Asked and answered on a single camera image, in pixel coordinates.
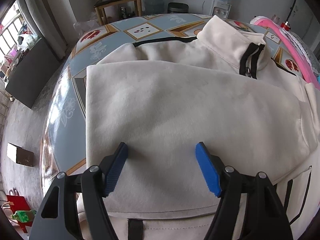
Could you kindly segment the green gift bag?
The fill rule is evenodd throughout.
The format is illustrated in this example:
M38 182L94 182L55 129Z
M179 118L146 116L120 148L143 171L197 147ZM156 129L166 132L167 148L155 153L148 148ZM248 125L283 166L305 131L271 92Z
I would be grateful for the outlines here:
M14 214L11 215L11 219L16 220L20 223L29 223L34 220L36 216L35 210L17 210Z

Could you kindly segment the red paper bag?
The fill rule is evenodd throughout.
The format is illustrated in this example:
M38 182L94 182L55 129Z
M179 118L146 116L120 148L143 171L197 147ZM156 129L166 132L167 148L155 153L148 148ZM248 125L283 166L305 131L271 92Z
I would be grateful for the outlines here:
M6 195L7 201L9 202L9 209L14 214L16 211L30 211L31 208L28 205L24 196L20 196L18 191L13 188L9 190L9 193ZM17 220L17 224L20 226L24 233L28 233L28 229L32 227L32 222L22 223Z

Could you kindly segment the patterned blue tablecloth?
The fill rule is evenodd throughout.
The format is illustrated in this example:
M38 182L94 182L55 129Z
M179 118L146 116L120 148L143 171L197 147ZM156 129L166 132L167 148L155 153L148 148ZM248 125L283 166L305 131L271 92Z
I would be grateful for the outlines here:
M99 26L82 35L69 55L50 100L40 157L42 192L59 172L81 173L86 168L85 115L86 68L125 43L165 37L194 37L209 21L202 14L158 14L134 17ZM289 50L274 31L236 20L227 20L235 29L262 33L272 59L302 77ZM319 82L319 60L298 36Z

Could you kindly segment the brown cardboard box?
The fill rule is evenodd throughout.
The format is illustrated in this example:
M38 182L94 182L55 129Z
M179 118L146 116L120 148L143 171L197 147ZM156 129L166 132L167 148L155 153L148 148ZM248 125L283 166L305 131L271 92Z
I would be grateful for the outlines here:
M7 157L16 164L33 167L34 153L12 143L7 144Z

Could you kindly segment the dark grey cabinet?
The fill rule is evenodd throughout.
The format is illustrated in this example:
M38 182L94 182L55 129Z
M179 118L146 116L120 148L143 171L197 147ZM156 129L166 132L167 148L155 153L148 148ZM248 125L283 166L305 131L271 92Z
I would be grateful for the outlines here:
M44 39L39 39L12 70L5 90L29 109L60 63Z

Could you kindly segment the pink patterned garment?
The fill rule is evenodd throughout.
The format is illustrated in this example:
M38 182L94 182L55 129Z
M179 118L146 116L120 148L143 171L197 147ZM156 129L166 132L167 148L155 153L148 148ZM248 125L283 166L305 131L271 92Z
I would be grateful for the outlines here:
M303 79L307 83L312 83L317 89L319 89L319 82L313 72L310 58L308 57L303 46L289 31L285 30L265 16L257 16L253 18L250 21L250 24L260 27L268 27L274 31L284 46L289 50L289 53L301 71Z

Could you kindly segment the clear plastic bag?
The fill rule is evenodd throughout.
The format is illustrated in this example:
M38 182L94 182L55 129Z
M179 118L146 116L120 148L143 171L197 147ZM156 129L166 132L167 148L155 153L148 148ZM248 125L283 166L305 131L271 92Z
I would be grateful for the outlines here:
M85 22L75 22L73 24L74 30L77 33L78 37L81 37L88 31L99 28L99 26L100 25L97 18Z

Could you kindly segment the white water dispenser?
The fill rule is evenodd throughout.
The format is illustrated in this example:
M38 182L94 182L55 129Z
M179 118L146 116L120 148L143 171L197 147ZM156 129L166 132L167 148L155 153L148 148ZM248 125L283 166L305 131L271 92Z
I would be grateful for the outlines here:
M212 16L216 15L221 19L227 19L231 10L231 6L231 4L225 1L213 0L210 13Z

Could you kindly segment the grey curtain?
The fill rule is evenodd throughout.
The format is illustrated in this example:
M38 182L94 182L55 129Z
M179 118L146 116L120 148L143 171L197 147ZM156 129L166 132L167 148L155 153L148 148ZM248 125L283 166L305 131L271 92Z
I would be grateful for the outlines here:
M69 0L16 0L33 34L44 39L57 59L77 41L76 22Z

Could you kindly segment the wooden chair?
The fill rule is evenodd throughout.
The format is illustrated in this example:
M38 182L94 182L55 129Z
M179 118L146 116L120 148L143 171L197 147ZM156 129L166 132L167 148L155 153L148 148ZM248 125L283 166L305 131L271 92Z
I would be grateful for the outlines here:
M107 16L104 11L105 8L127 3L127 2L134 2L135 5L135 13L137 16L142 16L142 0L98 0L95 5L94 9L97 15L98 23L100 26L108 24Z

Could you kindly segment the black trash bin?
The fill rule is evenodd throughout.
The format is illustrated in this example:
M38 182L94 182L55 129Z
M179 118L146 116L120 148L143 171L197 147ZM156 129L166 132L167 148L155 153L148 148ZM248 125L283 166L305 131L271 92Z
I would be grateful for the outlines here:
M189 5L185 3L169 2L167 7L168 14L187 14Z

